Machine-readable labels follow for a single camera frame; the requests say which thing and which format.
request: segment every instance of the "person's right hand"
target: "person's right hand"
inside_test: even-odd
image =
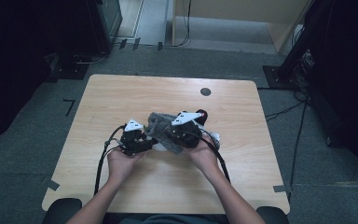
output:
[[[213,144],[212,139],[208,135],[204,134],[202,137],[206,141]],[[196,147],[183,148],[183,151],[204,174],[205,172],[219,169],[216,156],[208,147],[208,145],[202,140],[199,141],[199,144]]]

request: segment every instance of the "white plastic part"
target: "white plastic part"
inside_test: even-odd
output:
[[[172,125],[180,125],[180,124],[184,124],[184,123],[187,123],[193,119],[197,119],[199,117],[202,117],[202,114],[201,113],[186,113],[186,112],[181,112],[179,114],[179,116],[174,119],[172,121]]]
[[[144,125],[136,122],[134,119],[130,119],[128,122],[126,128],[124,129],[125,132],[130,132],[134,130],[140,130],[143,129]]]

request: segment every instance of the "black metal base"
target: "black metal base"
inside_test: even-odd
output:
[[[277,72],[280,66],[267,66],[263,65],[264,75],[266,76],[268,85],[271,89],[278,90],[295,90],[298,86],[290,80],[281,80],[278,78]]]
[[[89,65],[87,63],[63,63],[58,61],[47,82],[57,82],[58,79],[83,80]]]

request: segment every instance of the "carpeted floor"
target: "carpeted floor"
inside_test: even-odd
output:
[[[267,87],[262,65],[281,65],[282,55],[140,46],[113,48],[92,64],[84,80],[44,83],[11,127],[0,135],[0,223],[41,223],[47,186],[88,78],[92,74],[202,77],[252,80]],[[293,91],[260,90],[266,115],[298,104]],[[74,108],[66,116],[70,102]],[[296,137],[305,108],[296,149]],[[325,144],[311,105],[293,108],[268,122],[284,184],[290,185],[291,223],[358,223],[358,159],[345,148]]]

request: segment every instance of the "table top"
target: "table top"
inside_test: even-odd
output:
[[[209,96],[200,93],[203,88]],[[94,191],[103,143],[130,119],[147,125],[152,112],[208,112],[205,129],[220,134],[220,153],[231,184],[254,208],[289,213],[282,177],[254,82],[180,77],[93,75],[85,89],[42,207],[60,198],[88,202]],[[186,155],[149,150],[136,164],[108,212],[224,214],[212,187]],[[100,187],[108,176],[103,164]]]

